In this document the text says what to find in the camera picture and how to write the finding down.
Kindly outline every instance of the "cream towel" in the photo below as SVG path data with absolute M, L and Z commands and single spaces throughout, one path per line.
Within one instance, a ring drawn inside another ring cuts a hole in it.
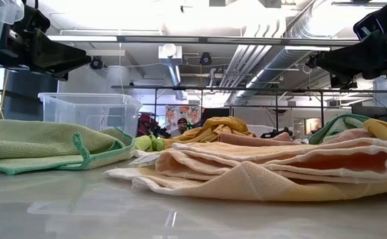
M 173 144 L 152 167 L 112 169 L 157 193 L 235 200 L 322 201 L 387 192 L 387 141 L 247 147 Z

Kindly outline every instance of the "green cloth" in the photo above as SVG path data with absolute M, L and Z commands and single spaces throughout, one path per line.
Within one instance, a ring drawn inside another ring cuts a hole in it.
M 0 120 L 0 171 L 86 170 L 133 156 L 132 136 L 69 123 Z
M 334 138 L 338 133 L 347 129 L 364 129 L 363 122 L 366 120 L 368 120 L 367 116 L 359 116 L 356 114 L 340 115 L 321 128 L 317 133 L 313 134 L 309 138 L 309 144 L 320 144 Z
M 153 135 L 144 135 L 135 138 L 135 148 L 145 152 L 162 151 L 165 149 L 164 141 Z

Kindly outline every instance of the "black mechanical arm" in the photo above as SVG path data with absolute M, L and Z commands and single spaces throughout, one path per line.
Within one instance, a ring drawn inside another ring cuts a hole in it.
M 310 68 L 320 67 L 331 74 L 333 88 L 356 88 L 354 77 L 367 80 L 387 77 L 387 5 L 357 22 L 353 31 L 359 43 L 310 56 Z
M 0 40 L 0 68 L 30 70 L 68 80 L 68 73 L 92 61 L 85 50 L 54 42 L 44 34 L 50 21 L 36 8 L 25 5 L 24 18 L 4 25 Z

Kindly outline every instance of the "glossy table surface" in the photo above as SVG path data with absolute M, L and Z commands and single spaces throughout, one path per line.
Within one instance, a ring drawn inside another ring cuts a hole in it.
M 158 195 L 91 171 L 0 173 L 0 239 L 384 238 L 387 195 L 325 203 Z

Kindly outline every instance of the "pile of towels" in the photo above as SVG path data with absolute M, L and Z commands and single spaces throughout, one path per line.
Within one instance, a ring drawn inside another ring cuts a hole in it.
M 153 165 L 104 175 L 156 193 L 215 199 L 324 201 L 387 193 L 386 122 L 343 115 L 310 139 L 311 145 L 284 134 L 259 139 L 248 137 L 247 128 L 217 128 L 224 126 L 208 130 L 213 142 L 182 137 L 168 147 L 168 141 Z

